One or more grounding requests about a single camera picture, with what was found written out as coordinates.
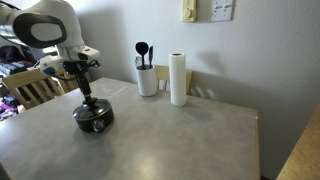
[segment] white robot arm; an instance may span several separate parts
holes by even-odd
[[[53,75],[61,62],[89,62],[100,56],[98,50],[85,46],[76,13],[66,1],[41,0],[25,10],[4,4],[0,4],[0,35],[3,38],[34,48],[56,45],[58,56],[42,58],[41,72]]]

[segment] table surface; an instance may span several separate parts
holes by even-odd
[[[102,78],[92,96],[108,99],[114,123],[81,131],[72,118],[79,89],[0,123],[0,161],[12,179],[256,179],[255,110],[170,93],[142,97],[136,84]]]
[[[320,179],[320,104],[278,175],[278,180]]]

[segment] chair back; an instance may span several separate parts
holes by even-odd
[[[167,85],[170,83],[169,66],[155,65],[156,78],[158,80],[158,88],[161,90],[167,90]],[[191,79],[192,71],[186,70],[186,93],[191,94]]]
[[[67,76],[63,68],[56,73],[59,76]],[[7,76],[2,79],[3,84],[26,108],[30,109],[44,102],[60,96],[74,89],[72,82],[53,80],[45,76],[40,69],[33,69]]]

